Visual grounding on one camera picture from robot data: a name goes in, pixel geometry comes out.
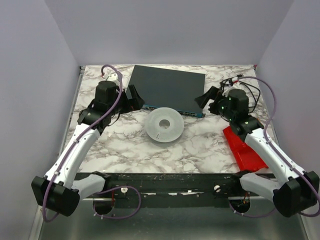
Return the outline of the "grey cable spool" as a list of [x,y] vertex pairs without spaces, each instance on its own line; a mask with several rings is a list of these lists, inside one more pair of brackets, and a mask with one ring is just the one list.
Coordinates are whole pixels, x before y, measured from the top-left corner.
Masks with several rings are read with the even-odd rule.
[[159,143],[170,143],[182,135],[185,122],[176,110],[161,107],[150,112],[144,126],[147,135],[152,140]]

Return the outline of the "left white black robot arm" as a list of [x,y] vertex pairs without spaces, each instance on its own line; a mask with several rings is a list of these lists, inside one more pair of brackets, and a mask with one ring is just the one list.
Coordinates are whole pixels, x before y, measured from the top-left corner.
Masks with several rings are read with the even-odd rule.
[[38,205],[69,217],[81,200],[106,190],[110,179],[106,173],[94,171],[81,180],[75,177],[92,145],[111,126],[112,117],[143,107],[145,102],[135,86],[129,85],[128,90],[130,97],[113,81],[98,83],[94,99],[79,113],[73,136],[56,163],[31,182]]

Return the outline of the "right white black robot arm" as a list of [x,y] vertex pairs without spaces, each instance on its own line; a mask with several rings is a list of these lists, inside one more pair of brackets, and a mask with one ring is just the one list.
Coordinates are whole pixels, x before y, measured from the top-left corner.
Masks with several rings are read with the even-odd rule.
[[244,191],[273,202],[276,210],[287,218],[319,202],[319,176],[314,171],[306,172],[275,144],[267,128],[249,114],[249,98],[244,90],[232,88],[224,93],[212,86],[195,98],[200,108],[204,108],[209,100],[212,100],[210,113],[226,119],[232,132],[263,160],[276,178],[273,181],[246,172],[239,177]]

